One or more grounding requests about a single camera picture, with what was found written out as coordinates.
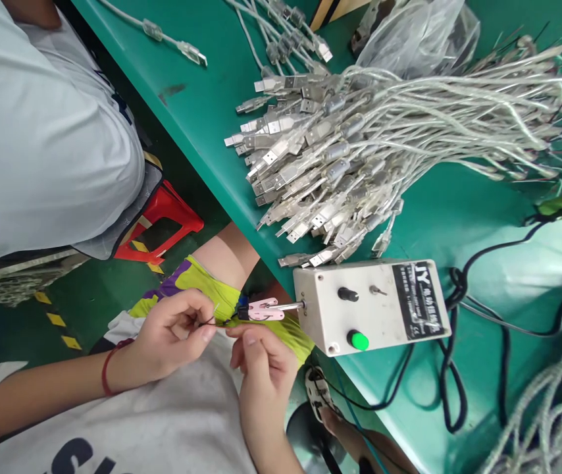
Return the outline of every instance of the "green button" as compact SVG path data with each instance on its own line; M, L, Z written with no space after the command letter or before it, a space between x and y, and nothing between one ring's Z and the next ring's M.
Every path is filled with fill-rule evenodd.
M362 332L356 331L355 329L349 331L347 339L351 344L351 347L365 351L369 348L369 338L367 338Z

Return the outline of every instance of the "wrist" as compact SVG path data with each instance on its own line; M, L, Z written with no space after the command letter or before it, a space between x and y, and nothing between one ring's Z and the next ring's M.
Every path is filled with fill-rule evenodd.
M152 381L147 371L140 367L138 359L134 357L133 345L134 343L118 349L108 361L106 380L108 387L115 394Z
M250 444L248 446L259 474L294 474L303 472L294 454L294 449L292 449L283 431L276 436L261 441L263 446L258 446L254 450L251 449Z

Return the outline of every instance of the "white control box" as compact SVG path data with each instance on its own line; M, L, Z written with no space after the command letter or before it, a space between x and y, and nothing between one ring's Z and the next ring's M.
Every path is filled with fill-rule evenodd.
M452 334L432 260L297 268L294 287L301 328L330 357Z

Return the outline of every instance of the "black label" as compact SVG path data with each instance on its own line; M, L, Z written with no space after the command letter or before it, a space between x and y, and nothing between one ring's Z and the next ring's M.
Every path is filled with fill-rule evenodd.
M393 265L393 275L408 340L445 334L428 263Z

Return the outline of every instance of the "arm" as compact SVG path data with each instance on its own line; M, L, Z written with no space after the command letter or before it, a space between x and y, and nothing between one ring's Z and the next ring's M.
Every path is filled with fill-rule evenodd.
M132 345L113 354L108 364L108 385L122 392L149 380L126 370ZM16 372L0 384L0 436L62 411L103 397L101 369L107 353L79 357Z
M110 389L117 393L163 379L196 360L216 331L215 326L197 329L196 321L211 319L213 303L198 290L163 298L147 315L136 341L110 359ZM0 383L0 436L103 397L106 357L79 357L7 377Z
M15 22L28 23L45 30L61 28L62 21L53 0L3 0Z
M226 331L238 338L230 365L244 373L240 392L243 437L259 474L303 474L284 429L284 416L298 361L267 327L241 325Z

